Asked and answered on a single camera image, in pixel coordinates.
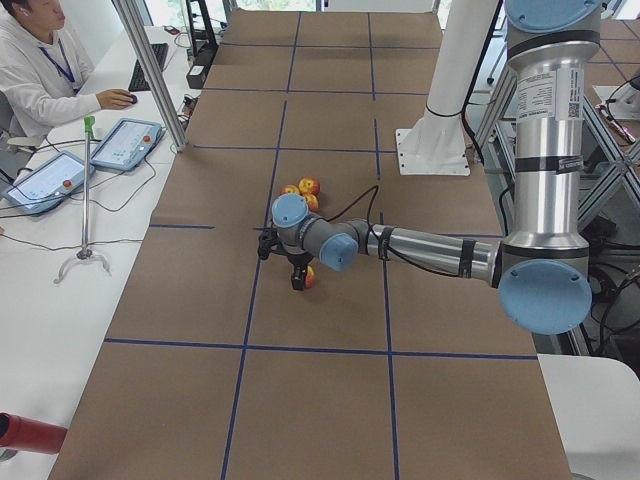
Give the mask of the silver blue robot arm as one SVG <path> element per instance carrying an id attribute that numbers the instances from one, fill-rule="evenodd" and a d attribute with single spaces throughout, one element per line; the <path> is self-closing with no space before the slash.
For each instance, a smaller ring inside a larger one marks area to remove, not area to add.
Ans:
<path id="1" fill-rule="evenodd" d="M 296 194 L 277 198 L 259 238 L 261 259 L 285 256 L 303 289 L 311 260 L 341 271 L 358 254 L 401 260 L 448 277 L 486 281 L 507 316 L 539 334 L 588 315 L 589 246 L 578 231 L 584 67 L 600 45 L 597 1 L 508 1 L 507 64 L 516 75 L 513 227 L 498 244 L 365 219 L 331 223 Z"/>

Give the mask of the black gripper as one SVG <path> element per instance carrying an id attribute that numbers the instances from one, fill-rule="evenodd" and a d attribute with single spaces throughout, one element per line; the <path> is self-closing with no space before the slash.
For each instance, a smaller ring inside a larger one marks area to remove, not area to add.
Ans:
<path id="1" fill-rule="evenodd" d="M 307 266 L 311 262 L 311 254 L 300 247 L 292 245 L 282 246 L 288 261 L 294 266 L 291 274 L 291 285 L 296 291 L 306 289 Z"/>

